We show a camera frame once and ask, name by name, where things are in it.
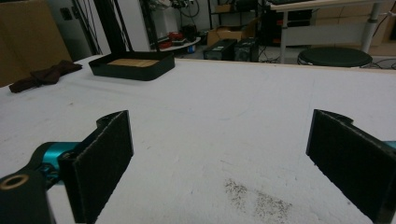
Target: cardboard box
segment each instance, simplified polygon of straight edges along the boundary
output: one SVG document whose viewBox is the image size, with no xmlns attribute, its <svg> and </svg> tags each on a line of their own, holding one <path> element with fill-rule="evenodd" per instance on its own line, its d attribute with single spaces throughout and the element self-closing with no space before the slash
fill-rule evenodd
<svg viewBox="0 0 396 224">
<path fill-rule="evenodd" d="M 220 39 L 237 39 L 238 41 L 248 37 L 255 37 L 256 24 L 260 18 L 256 18 L 246 26 L 220 26 L 207 33 L 207 46 L 210 47 Z"/>
<path fill-rule="evenodd" d="M 45 0 L 0 3 L 0 87 L 71 61 Z"/>
<path fill-rule="evenodd" d="M 382 21 L 385 16 L 379 16 L 378 20 Z M 333 24 L 350 24 L 350 23 L 361 23 L 367 22 L 369 19 L 368 16 L 356 16 L 356 17 L 345 17 L 339 19 L 318 19 L 315 21 L 315 25 L 333 25 Z M 383 24 L 376 31 L 375 36 L 373 37 L 371 46 L 378 46 L 382 43 L 382 39 L 384 33 L 387 28 L 388 19 L 385 19 Z M 337 44 L 336 46 L 360 46 L 361 43 L 350 43 L 350 44 Z"/>
<path fill-rule="evenodd" d="M 393 2 L 382 3 L 380 9 L 381 13 L 390 11 L 392 6 L 393 6 Z M 368 16 L 371 14 L 372 8 L 373 8 L 373 4 L 366 4 L 361 6 L 321 8 L 316 13 L 316 18 L 323 19 L 323 18 Z"/>
<path fill-rule="evenodd" d="M 233 11 L 233 5 L 230 4 L 215 6 L 216 13 L 232 12 L 232 11 Z"/>
</svg>

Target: white table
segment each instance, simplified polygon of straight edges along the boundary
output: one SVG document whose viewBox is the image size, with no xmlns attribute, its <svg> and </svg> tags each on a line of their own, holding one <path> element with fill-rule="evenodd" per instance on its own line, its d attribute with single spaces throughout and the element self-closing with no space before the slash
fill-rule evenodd
<svg viewBox="0 0 396 224">
<path fill-rule="evenodd" d="M 0 176 L 127 109 L 135 154 L 97 223 L 371 223 L 305 149 L 315 108 L 394 140 L 396 73 L 176 60 L 142 82 L 93 76 L 95 58 L 53 86 L 0 89 Z M 73 223 L 64 187 L 49 199 Z"/>
<path fill-rule="evenodd" d="M 315 0 L 302 3 L 271 6 L 283 12 L 280 62 L 285 62 L 286 46 L 318 45 L 334 43 L 361 43 L 361 50 L 368 52 L 373 39 L 381 3 L 394 0 Z M 371 16 L 364 23 L 288 27 L 289 12 L 325 7 L 345 7 L 373 4 Z"/>
</svg>

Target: floor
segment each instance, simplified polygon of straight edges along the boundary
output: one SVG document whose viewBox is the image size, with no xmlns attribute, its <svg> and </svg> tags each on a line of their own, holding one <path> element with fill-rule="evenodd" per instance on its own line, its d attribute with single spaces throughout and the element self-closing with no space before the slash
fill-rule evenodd
<svg viewBox="0 0 396 224">
<path fill-rule="evenodd" d="M 176 52 L 177 58 L 184 58 L 184 59 L 204 59 L 204 49 L 206 49 L 206 45 L 196 45 L 194 53 L 187 53 L 185 50 Z M 297 57 L 298 54 L 305 50 L 306 48 L 301 47 L 293 47 L 287 48 L 286 50 L 286 58 L 285 62 L 287 64 L 297 64 Z M 264 47 L 260 46 L 260 63 L 279 63 L 279 53 L 280 48 L 277 47 Z M 392 56 L 374 56 L 373 63 L 368 66 L 367 68 L 371 69 L 389 69 L 389 70 L 396 70 L 396 57 Z"/>
</svg>

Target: black stool seat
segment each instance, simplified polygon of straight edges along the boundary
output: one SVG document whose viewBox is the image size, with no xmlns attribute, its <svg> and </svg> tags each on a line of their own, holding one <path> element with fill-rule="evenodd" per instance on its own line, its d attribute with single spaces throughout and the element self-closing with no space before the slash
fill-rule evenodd
<svg viewBox="0 0 396 224">
<path fill-rule="evenodd" d="M 317 48 L 306 49 L 298 56 L 298 64 L 311 64 L 331 67 L 363 67 L 373 58 L 358 49 Z"/>
</svg>

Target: metal pole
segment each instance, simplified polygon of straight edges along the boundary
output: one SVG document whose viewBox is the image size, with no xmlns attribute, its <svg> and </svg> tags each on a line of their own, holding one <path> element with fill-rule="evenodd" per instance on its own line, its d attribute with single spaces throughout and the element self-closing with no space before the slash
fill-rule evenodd
<svg viewBox="0 0 396 224">
<path fill-rule="evenodd" d="M 286 41 L 288 38 L 289 12 L 283 13 L 282 36 L 280 39 L 280 63 L 285 63 Z"/>
<path fill-rule="evenodd" d="M 381 3 L 374 3 L 370 19 L 367 21 L 363 31 L 363 36 L 361 37 L 361 50 L 366 53 L 369 51 L 371 42 L 373 40 L 380 8 Z"/>
</svg>

